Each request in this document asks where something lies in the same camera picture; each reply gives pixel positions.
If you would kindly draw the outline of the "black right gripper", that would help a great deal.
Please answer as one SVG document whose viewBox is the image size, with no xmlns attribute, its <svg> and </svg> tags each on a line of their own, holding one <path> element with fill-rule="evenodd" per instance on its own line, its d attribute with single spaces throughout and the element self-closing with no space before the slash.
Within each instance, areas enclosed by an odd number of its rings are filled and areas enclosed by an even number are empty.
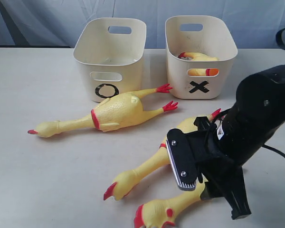
<svg viewBox="0 0 285 228">
<path fill-rule="evenodd" d="M 251 215 L 241 166 L 219 147 L 223 136 L 224 116 L 210 121 L 196 117 L 191 130 L 173 128 L 166 135 L 166 145 L 178 188 L 194 191 L 199 183 L 206 186 L 207 197 L 225 197 L 230 204 L 231 218 Z"/>
</svg>

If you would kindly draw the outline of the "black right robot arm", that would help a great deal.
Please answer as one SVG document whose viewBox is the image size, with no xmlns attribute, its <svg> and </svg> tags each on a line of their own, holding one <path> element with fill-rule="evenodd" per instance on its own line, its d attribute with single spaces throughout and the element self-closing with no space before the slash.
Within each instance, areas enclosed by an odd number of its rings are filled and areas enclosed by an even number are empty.
<svg viewBox="0 0 285 228">
<path fill-rule="evenodd" d="M 251 214 L 243 177 L 249 160 L 285 122 L 285 65 L 243 79 L 236 102 L 216 116 L 197 117 L 196 130 L 171 129 L 166 146 L 178 187 L 193 191 L 207 179 L 201 198 L 224 197 L 232 219 Z"/>
</svg>

